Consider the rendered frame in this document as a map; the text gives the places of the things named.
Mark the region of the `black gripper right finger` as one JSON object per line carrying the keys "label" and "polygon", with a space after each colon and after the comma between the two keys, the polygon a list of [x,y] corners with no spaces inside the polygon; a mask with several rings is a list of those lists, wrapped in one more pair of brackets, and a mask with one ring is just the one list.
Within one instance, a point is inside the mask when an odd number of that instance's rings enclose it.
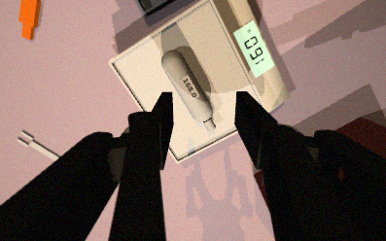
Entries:
{"label": "black gripper right finger", "polygon": [[234,125],[263,171],[275,241],[386,241],[384,157],[334,130],[304,136],[247,91]]}

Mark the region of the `white digital scale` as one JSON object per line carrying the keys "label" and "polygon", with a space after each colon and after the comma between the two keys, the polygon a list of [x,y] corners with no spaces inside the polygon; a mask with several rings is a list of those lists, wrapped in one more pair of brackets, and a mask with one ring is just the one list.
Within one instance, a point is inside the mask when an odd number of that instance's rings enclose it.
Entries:
{"label": "white digital scale", "polygon": [[[291,97],[247,0],[200,1],[108,62],[141,112],[151,112],[161,93],[172,91],[168,151],[177,164],[238,133],[237,91],[250,93],[268,112]],[[210,102],[214,130],[192,117],[164,72],[161,58],[171,50],[183,55]]]}

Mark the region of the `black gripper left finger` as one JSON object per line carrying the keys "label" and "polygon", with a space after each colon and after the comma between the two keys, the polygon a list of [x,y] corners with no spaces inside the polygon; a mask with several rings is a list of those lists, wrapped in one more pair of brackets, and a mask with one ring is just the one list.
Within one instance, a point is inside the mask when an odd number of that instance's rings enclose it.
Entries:
{"label": "black gripper left finger", "polygon": [[[127,116],[120,137],[93,132],[0,205],[0,241],[86,241],[119,186],[108,241],[166,241],[160,170],[173,94]],[[120,183],[120,184],[119,184]]]}

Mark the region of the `red open box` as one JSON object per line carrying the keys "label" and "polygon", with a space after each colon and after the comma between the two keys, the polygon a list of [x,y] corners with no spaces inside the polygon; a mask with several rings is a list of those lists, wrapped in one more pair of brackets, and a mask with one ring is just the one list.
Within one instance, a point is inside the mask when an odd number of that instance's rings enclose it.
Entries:
{"label": "red open box", "polygon": [[[359,117],[337,129],[336,132],[342,133],[354,141],[367,147],[374,153],[384,157],[386,159],[386,127],[377,124],[373,121],[366,120]],[[264,202],[268,208],[268,202],[266,199],[265,187],[262,183],[263,171],[259,171],[254,174],[255,180],[262,193]]]}

